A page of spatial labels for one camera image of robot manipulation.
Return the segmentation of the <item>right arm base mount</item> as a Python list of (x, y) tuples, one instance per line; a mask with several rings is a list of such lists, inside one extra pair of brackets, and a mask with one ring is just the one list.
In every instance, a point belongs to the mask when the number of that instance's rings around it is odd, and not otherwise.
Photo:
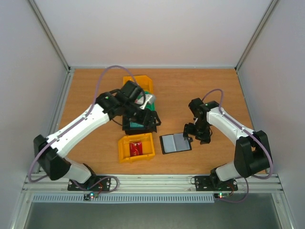
[(237, 191), (238, 186), (235, 179), (220, 181), (212, 175), (195, 176), (194, 185), (196, 191)]

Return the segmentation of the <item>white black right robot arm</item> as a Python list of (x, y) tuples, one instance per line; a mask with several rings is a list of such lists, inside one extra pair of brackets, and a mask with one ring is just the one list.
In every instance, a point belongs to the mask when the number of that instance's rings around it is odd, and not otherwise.
[(221, 131), (235, 146), (234, 159), (216, 167), (209, 175), (214, 189), (221, 189), (227, 181), (248, 178), (265, 169), (273, 170), (273, 161), (267, 134), (254, 131), (231, 117), (216, 101), (204, 103), (200, 98), (188, 104), (193, 114), (193, 123), (185, 124), (183, 138), (208, 144), (211, 141), (211, 127)]

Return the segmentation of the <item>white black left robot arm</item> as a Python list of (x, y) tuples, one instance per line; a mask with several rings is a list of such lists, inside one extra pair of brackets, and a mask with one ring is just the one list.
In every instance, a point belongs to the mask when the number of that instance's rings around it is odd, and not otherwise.
[(147, 108), (154, 102), (155, 96), (145, 93), (133, 81), (127, 81), (121, 89), (102, 93), (84, 113), (61, 130), (47, 137), (36, 136), (33, 140), (34, 161), (50, 180), (65, 177), (90, 190), (98, 183), (96, 174), (88, 165), (69, 160), (69, 152), (92, 131), (117, 116), (147, 128), (159, 126), (161, 121), (157, 112)]

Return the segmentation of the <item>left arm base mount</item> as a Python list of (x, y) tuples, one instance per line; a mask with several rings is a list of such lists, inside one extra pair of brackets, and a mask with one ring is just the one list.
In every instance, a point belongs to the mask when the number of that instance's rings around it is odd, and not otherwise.
[(84, 184), (69, 180), (68, 182), (68, 191), (110, 191), (110, 185), (114, 181), (110, 176), (96, 176), (94, 179), (89, 179)]

